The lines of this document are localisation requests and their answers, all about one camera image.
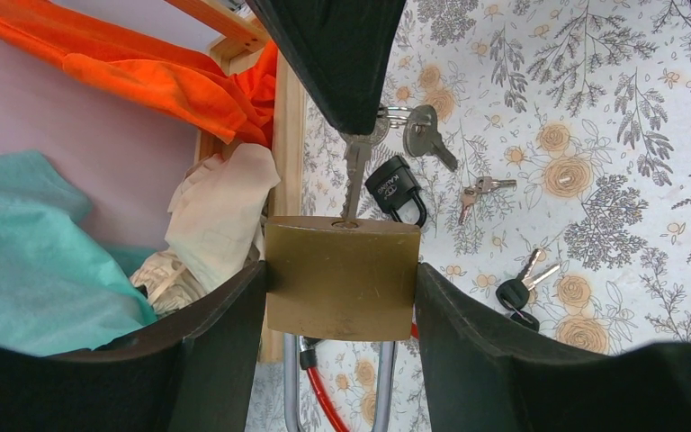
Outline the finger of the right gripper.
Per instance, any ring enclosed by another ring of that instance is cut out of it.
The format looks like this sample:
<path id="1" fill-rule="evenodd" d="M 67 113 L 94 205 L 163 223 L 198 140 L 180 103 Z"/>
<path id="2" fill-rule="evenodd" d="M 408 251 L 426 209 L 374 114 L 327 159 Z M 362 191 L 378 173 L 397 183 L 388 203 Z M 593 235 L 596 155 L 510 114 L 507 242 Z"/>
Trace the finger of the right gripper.
<path id="1" fill-rule="evenodd" d="M 376 123 L 399 0 L 255 0 L 249 8 L 329 125 L 366 135 Z"/>

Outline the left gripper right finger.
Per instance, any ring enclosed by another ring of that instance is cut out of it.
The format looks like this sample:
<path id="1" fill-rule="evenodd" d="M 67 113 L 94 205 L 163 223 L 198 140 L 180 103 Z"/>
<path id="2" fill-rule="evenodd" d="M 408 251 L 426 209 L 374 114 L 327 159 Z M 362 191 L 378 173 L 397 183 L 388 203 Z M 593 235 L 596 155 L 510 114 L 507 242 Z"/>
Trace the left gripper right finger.
<path id="1" fill-rule="evenodd" d="M 691 343 L 617 356 L 568 346 L 425 263 L 415 304 L 435 431 L 691 431 Z"/>

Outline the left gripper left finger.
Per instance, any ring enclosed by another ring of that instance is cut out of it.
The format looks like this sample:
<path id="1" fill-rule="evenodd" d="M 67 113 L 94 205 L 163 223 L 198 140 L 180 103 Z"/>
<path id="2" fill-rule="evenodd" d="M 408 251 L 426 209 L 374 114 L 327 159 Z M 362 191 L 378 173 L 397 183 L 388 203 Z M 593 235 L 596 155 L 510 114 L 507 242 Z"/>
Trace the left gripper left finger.
<path id="1" fill-rule="evenodd" d="M 255 263 L 186 308 L 95 350 L 0 347 L 0 431 L 241 431 L 264 318 Z"/>

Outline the silver key bunch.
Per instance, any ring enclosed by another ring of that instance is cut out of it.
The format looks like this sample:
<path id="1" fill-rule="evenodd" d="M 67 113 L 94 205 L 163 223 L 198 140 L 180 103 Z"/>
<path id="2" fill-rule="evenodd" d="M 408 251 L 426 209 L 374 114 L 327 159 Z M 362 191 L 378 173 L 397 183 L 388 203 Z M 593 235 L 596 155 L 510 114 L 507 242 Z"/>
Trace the silver key bunch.
<path id="1" fill-rule="evenodd" d="M 372 157 L 372 150 L 385 140 L 390 128 L 404 128 L 403 146 L 409 156 L 419 158 L 432 155 L 447 169 L 456 171 L 458 160 L 445 146 L 437 123 L 437 111 L 430 104 L 415 108 L 382 105 L 377 111 L 372 132 L 365 135 L 342 132 L 340 137 L 345 141 L 347 183 L 341 217 L 347 221 L 356 218 L 365 166 Z"/>

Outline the brass padlock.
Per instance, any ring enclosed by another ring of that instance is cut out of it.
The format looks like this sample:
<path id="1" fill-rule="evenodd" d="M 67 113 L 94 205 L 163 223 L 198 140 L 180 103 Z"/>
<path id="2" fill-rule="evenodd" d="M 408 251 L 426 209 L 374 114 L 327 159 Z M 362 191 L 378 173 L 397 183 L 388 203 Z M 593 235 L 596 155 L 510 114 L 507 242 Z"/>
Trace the brass padlock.
<path id="1" fill-rule="evenodd" d="M 396 344 L 413 324 L 420 228 L 388 220 L 273 216 L 265 224 L 267 326 L 283 333 L 285 425 L 300 431 L 305 337 L 378 342 L 373 430 L 390 424 Z"/>

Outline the black-headed key pair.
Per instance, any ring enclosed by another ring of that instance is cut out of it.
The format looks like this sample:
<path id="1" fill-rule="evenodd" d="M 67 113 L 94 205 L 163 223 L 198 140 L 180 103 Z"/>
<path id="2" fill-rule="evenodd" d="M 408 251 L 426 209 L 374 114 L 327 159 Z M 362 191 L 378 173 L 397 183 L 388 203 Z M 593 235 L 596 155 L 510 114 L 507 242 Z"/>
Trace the black-headed key pair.
<path id="1" fill-rule="evenodd" d="M 534 288 L 560 268 L 559 264 L 551 265 L 542 273 L 533 275 L 534 267 L 543 255 L 542 249 L 535 249 L 520 273 L 515 278 L 503 282 L 495 291 L 500 305 L 510 311 L 509 318 L 534 332 L 539 332 L 540 321 L 532 314 L 526 312 L 524 307 L 528 303 Z"/>

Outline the small brass key pair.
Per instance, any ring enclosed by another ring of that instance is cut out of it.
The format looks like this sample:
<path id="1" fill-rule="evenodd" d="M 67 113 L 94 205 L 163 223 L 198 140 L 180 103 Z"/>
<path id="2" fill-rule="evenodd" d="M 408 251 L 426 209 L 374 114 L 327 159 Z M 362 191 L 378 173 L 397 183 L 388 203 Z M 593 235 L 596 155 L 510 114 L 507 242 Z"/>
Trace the small brass key pair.
<path id="1" fill-rule="evenodd" d="M 462 225 L 471 211 L 474 203 L 482 194 L 490 193 L 500 188 L 515 187 L 517 180 L 514 179 L 494 179 L 491 176 L 479 176 L 472 186 L 465 187 L 461 192 L 461 212 L 458 223 Z"/>

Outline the wooden rack base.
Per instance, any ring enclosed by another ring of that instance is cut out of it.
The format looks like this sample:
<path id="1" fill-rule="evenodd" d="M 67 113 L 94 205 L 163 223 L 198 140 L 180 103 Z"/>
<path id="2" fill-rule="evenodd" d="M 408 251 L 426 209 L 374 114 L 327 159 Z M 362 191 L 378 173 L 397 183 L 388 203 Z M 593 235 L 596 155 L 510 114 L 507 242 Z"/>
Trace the wooden rack base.
<path id="1" fill-rule="evenodd" d="M 270 40 L 263 24 L 252 13 L 241 16 L 230 10 L 225 1 L 167 2 L 220 34 L 208 46 L 207 53 L 227 74 L 254 66 Z M 269 216 L 301 213 L 306 96 L 301 81 L 280 54 L 276 64 L 272 153 L 281 182 L 269 194 Z"/>

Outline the black padlock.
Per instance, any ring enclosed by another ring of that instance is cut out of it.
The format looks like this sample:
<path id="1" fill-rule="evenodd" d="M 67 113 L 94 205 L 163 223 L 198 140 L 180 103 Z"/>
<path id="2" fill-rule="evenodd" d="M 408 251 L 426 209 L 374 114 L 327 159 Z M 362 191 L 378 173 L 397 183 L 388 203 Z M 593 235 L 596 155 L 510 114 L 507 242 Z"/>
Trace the black padlock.
<path id="1" fill-rule="evenodd" d="M 402 222 L 398 210 L 412 201 L 418 210 L 414 225 L 422 228 L 427 219 L 427 208 L 419 195 L 421 186 L 401 155 L 386 160 L 376 168 L 364 183 L 378 207 L 396 222 Z"/>

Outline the beige cloth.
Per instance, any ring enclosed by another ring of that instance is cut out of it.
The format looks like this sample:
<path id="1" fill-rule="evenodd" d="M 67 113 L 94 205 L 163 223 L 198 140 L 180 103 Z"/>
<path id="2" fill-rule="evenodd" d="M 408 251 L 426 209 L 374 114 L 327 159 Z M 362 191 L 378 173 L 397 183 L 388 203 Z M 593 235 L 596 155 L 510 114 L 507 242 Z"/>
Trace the beige cloth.
<path id="1" fill-rule="evenodd" d="M 269 148 L 243 143 L 228 159 L 196 163 L 168 206 L 167 249 L 130 277 L 158 317 L 199 301 L 239 272 L 263 245 L 262 212 L 279 184 Z"/>

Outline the teal t-shirt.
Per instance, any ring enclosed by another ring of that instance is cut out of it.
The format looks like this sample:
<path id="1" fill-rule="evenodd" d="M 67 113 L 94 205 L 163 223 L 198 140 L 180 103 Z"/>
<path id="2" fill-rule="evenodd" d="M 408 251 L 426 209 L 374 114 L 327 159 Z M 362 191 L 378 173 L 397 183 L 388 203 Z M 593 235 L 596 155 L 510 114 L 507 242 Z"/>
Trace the teal t-shirt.
<path id="1" fill-rule="evenodd" d="M 0 156 L 0 347 L 100 347 L 154 323 L 115 257 L 81 227 L 91 203 L 37 151 Z"/>

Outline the orange t-shirt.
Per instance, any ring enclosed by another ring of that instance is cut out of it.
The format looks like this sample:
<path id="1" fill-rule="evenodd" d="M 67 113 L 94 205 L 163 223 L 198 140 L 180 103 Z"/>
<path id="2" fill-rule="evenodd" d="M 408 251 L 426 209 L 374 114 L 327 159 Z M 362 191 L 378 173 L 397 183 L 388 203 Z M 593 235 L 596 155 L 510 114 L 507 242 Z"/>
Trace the orange t-shirt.
<path id="1" fill-rule="evenodd" d="M 210 57 L 50 1 L 0 1 L 0 38 L 74 79 L 226 143 L 271 146 L 278 49 L 227 75 Z"/>

